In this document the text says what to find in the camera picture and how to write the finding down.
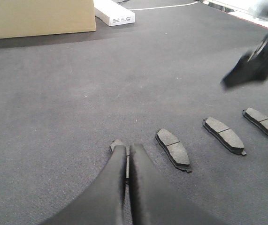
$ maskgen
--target white surface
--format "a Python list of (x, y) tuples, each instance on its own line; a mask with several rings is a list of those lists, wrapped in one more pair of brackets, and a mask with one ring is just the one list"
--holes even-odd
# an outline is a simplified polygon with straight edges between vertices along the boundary
[(112, 0), (94, 0), (95, 16), (108, 26), (135, 22), (135, 14)]
[(261, 20), (261, 19), (258, 19), (258, 18), (254, 18), (251, 15), (248, 15), (246, 13), (236, 11), (236, 12), (232, 12), (232, 13), (229, 13), (229, 14), (231, 14), (233, 16), (236, 16), (236, 17), (238, 17), (240, 19), (244, 19), (244, 20), (247, 20), (247, 21), (253, 22), (255, 24), (258, 24), (260, 26), (268, 28), (268, 21)]

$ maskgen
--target brake pad groove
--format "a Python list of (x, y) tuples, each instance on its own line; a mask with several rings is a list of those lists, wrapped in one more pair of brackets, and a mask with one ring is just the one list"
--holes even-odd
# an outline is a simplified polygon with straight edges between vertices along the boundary
[(230, 152), (237, 155), (246, 155), (245, 146), (238, 135), (224, 123), (208, 117), (203, 120), (203, 126), (216, 137)]
[(242, 114), (247, 120), (257, 126), (268, 136), (268, 116), (252, 108), (243, 110)]
[(192, 172), (187, 151), (176, 136), (166, 129), (161, 129), (157, 132), (156, 139), (175, 168), (187, 173)]

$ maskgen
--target black object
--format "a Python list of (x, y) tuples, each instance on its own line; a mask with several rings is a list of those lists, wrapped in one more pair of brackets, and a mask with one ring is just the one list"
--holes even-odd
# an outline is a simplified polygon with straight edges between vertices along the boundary
[(94, 182), (66, 208), (40, 225), (121, 225), (126, 149), (116, 146)]
[(112, 142), (112, 144), (110, 145), (110, 150), (113, 153), (114, 148), (118, 145), (124, 146), (126, 148), (126, 175), (125, 175), (125, 182), (126, 184), (129, 183), (129, 168), (130, 168), (130, 148), (123, 144), (122, 141), (116, 139), (115, 141)]
[(265, 134), (268, 135), (268, 116), (252, 108), (247, 108), (246, 110), (243, 110), (242, 114), (251, 123), (256, 125), (259, 129), (261, 129)]
[(255, 51), (243, 55), (237, 65), (223, 78), (222, 84), (231, 88), (243, 83), (264, 81), (268, 77), (268, 34)]
[(230, 152), (237, 155), (246, 155), (244, 145), (233, 130), (222, 122), (209, 117), (203, 120), (203, 126), (213, 134)]
[(224, 225), (173, 188), (142, 144), (130, 147), (130, 203), (134, 225)]
[(192, 172), (187, 151), (180, 140), (166, 129), (157, 132), (156, 139), (165, 150), (172, 164), (179, 170)]

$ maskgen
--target brake pad friction material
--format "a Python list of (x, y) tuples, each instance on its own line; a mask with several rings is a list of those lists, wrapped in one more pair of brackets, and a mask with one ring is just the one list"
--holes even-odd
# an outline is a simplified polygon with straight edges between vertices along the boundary
[(203, 126), (216, 137), (230, 152), (237, 155), (246, 155), (243, 145), (237, 134), (224, 123), (209, 117), (204, 119)]
[(189, 168), (190, 160), (187, 155), (187, 151), (176, 136), (166, 129), (161, 129), (158, 131), (156, 139), (168, 155), (175, 168), (186, 171), (187, 173), (192, 172)]
[(129, 175), (130, 175), (130, 148), (128, 146), (126, 146), (122, 141), (116, 139), (115, 141), (112, 142), (112, 144), (110, 145), (110, 150), (113, 153), (114, 149), (116, 146), (124, 146), (126, 149), (126, 158), (127, 158), (127, 162), (126, 162), (126, 183), (128, 184), (129, 181)]
[(243, 110), (242, 114), (251, 123), (256, 125), (260, 130), (262, 130), (266, 135), (268, 135), (268, 116), (252, 108), (247, 108), (246, 110)]

